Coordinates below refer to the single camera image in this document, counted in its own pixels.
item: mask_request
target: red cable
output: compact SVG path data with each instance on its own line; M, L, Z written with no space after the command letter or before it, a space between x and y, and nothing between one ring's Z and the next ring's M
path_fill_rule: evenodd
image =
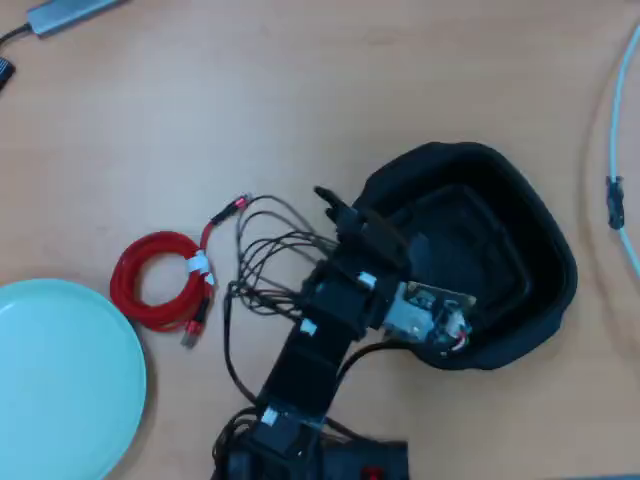
M245 208L248 198L236 199L216 215L204 228L200 246L186 235L176 232L156 232L132 243L120 256L111 277L110 294L113 303L132 320L155 332L178 330L186 325L185 345L193 346L202 333L214 287L206 281L206 274L191 272L182 292L161 305L147 305L137 296L137 285L142 267L156 255L173 253L189 260L198 250L205 251L213 229L224 220Z

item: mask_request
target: black fabric bowl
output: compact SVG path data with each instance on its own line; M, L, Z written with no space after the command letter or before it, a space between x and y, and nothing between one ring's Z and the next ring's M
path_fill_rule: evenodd
M375 172L355 201L408 239L429 239L414 280L474 295L469 346L449 357L414 353L443 369L494 369L552 336L577 288L573 254L524 177L477 143L429 143Z

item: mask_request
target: plate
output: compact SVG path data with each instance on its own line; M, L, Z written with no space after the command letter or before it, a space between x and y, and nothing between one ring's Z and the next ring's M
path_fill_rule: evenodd
M138 338L86 287L0 288L0 478L98 480L126 452L146 397Z

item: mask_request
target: white cable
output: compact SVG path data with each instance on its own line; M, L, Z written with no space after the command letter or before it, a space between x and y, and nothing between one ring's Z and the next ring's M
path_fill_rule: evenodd
M624 89L624 82L627 76L627 70L629 69L629 64L631 63L631 59L636 51L636 47L638 46L638 42L640 41L640 25L636 26L635 31L633 32L633 36L629 41L629 45L627 45L627 49L624 52L624 57L622 57L622 63L620 64L620 71L618 72L618 80L616 82L616 90L613 96L613 109L611 111L611 130L609 132L609 175L611 177L611 181L615 182L618 176L617 173L617 163L618 163L618 127L620 125L620 106L622 104L622 91ZM636 272L638 278L640 278L640 260L638 260L638 255L636 255L635 250L633 249L633 245L631 245L631 239L629 239L629 235L627 235L624 227L618 230L620 232L620 239L622 240L622 245L627 252L629 260L631 261L631 265Z

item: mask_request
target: table surface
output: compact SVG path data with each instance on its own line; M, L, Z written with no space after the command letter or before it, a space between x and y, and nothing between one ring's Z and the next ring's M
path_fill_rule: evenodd
M37 1L2 2L2 30L25 3ZM22 39L4 51L19 73L0 98L0 282L53 276L106 294L130 242L196 236L239 192L281 195L328 229L313 185L352 200L419 144L485 142L535 186L576 256L562 330L496 372L371 356L332 415L408 438L414 478L640 471L640 290L604 205L611 73L638 16L639 3L614 0L134 0ZM620 143L640 241L638 120L640 59ZM223 283L231 234L210 244ZM179 291L182 268L153 267L145 298ZM234 358L256 390L289 326L240 308L234 322ZM209 325L191 353L141 332L149 406L110 478L209 478L212 442L245 405L224 368L220 302Z

